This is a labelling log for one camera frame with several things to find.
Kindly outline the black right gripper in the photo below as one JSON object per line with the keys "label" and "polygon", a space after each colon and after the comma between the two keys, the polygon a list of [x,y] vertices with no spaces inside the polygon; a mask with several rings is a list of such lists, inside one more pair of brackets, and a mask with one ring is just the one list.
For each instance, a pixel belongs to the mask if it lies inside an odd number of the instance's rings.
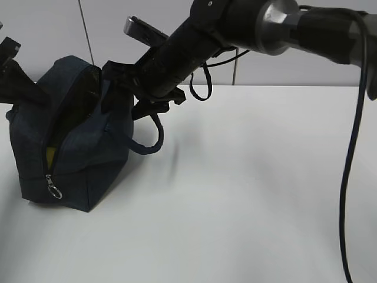
{"label": "black right gripper", "polygon": [[158,117],[170,110],[169,102],[180,105],[186,100],[184,91],[178,87],[160,98],[150,94],[140,82],[134,64],[107,61],[102,67],[102,79],[110,84],[101,102],[103,114],[124,108],[127,97],[138,100],[136,105],[131,107],[131,118],[134,121],[147,116]]}

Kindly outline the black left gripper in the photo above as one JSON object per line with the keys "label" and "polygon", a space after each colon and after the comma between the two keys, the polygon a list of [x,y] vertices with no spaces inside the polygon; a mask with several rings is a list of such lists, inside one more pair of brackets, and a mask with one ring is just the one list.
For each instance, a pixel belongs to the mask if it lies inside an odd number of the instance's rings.
{"label": "black left gripper", "polygon": [[21,44],[10,37],[1,42],[1,103],[48,105],[47,95],[14,60]]}

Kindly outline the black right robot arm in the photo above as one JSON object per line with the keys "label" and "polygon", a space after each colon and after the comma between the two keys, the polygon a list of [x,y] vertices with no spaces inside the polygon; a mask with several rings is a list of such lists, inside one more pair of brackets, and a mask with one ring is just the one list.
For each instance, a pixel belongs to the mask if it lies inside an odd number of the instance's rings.
{"label": "black right robot arm", "polygon": [[207,60],[242,48],[277,56],[290,48],[364,70],[376,99],[376,15],[296,1],[194,1],[188,18],[170,35],[130,17],[124,32],[148,46],[135,64],[107,62],[105,80],[134,95],[134,120],[169,110],[186,98],[178,86]]}

